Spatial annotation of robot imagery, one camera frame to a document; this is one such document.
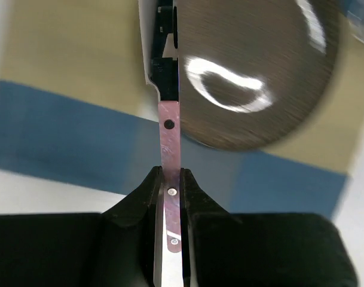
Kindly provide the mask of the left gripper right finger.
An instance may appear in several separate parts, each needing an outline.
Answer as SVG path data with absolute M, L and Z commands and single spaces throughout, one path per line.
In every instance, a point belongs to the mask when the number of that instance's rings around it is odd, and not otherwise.
M 229 213 L 180 173 L 185 286 L 357 286 L 341 235 L 315 213 Z

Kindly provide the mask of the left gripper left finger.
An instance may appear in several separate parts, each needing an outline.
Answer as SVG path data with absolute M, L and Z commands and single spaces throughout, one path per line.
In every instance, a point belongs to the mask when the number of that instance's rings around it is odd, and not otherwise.
M 0 215 L 0 286 L 158 286 L 155 166 L 103 213 Z

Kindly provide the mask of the pink handled knife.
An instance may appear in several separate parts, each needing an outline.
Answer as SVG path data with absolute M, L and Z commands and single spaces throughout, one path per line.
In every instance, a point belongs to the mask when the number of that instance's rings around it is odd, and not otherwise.
M 181 121 L 175 1 L 139 1 L 145 81 L 157 91 L 161 185 L 155 220 L 154 285 L 183 286 Z

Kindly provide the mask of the blue beige cloth placemat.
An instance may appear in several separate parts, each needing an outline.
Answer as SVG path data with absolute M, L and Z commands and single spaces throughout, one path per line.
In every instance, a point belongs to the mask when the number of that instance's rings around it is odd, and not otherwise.
M 160 163 L 136 1 L 0 1 L 0 213 L 100 210 Z M 345 31 L 329 96 L 262 151 L 182 138 L 231 212 L 364 216 L 364 45 Z

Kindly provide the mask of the dark olive round plate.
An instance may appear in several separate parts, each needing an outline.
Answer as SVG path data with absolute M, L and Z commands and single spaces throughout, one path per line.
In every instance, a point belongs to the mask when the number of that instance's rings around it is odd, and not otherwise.
M 301 127 L 337 61 L 338 1 L 179 1 L 181 128 L 247 151 Z

